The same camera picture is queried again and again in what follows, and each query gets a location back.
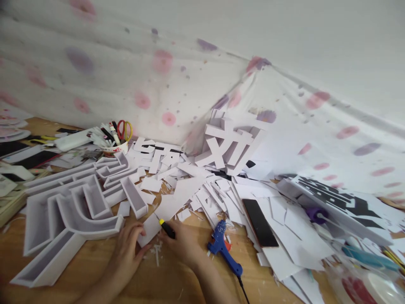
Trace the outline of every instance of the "pen holder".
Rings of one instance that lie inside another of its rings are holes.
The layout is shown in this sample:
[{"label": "pen holder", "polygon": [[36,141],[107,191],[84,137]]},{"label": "pen holder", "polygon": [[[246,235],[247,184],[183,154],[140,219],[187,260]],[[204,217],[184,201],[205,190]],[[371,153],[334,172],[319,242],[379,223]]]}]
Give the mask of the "pen holder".
[{"label": "pen holder", "polygon": [[123,152],[126,154],[128,152],[128,142],[124,142],[122,145],[111,147],[111,148],[102,148],[100,147],[102,152],[106,157],[114,157],[114,154],[117,152]]}]

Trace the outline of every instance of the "pen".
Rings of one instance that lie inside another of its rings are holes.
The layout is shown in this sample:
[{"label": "pen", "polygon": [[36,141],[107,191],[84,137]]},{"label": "pen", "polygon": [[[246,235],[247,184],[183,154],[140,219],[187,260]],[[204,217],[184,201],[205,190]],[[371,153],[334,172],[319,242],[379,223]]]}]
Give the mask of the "pen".
[{"label": "pen", "polygon": [[114,137],[105,128],[101,128],[101,130],[107,136],[107,138],[111,140],[111,142],[115,140]]},{"label": "pen", "polygon": [[117,135],[117,131],[114,129],[114,126],[112,123],[110,123],[110,130],[111,130],[111,133],[113,134],[115,142],[120,143],[118,135]]}]

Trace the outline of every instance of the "glue gun cord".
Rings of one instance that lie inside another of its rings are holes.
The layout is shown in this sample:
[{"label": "glue gun cord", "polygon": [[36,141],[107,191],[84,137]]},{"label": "glue gun cord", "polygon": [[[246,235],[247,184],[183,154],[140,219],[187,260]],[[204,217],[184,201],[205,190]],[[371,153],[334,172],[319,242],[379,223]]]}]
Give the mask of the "glue gun cord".
[{"label": "glue gun cord", "polygon": [[246,301],[248,302],[248,304],[250,304],[248,296],[246,295],[246,292],[245,292],[245,288],[243,288],[242,279],[240,277],[237,277],[237,278],[238,278],[238,281],[239,281],[239,285],[242,287],[243,294],[245,295]]}]

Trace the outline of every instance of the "hand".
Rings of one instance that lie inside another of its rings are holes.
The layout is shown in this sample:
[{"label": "hand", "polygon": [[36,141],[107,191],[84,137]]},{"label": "hand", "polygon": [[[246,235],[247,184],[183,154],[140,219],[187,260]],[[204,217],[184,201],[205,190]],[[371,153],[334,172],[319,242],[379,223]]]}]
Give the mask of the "hand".
[{"label": "hand", "polygon": [[171,220],[166,223],[176,233],[176,239],[171,239],[164,230],[159,232],[158,238],[166,243],[183,263],[194,270],[205,253],[182,222]]},{"label": "hand", "polygon": [[135,254],[135,246],[138,236],[145,236],[143,224],[134,222],[124,227],[119,233],[117,244],[111,259],[104,271],[100,282],[106,283],[117,295],[129,283],[142,261],[143,255],[151,247],[144,246],[138,254]]}]

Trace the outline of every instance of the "purple tool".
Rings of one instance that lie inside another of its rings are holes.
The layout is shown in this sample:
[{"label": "purple tool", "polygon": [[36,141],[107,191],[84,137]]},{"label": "purple tool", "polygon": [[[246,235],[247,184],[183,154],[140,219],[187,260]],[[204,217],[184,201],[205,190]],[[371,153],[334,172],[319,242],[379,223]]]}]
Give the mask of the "purple tool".
[{"label": "purple tool", "polygon": [[329,222],[328,220],[326,220],[326,218],[328,217],[328,211],[326,210],[318,207],[313,207],[306,209],[305,212],[307,213],[310,220],[316,224],[322,225],[326,222]]}]

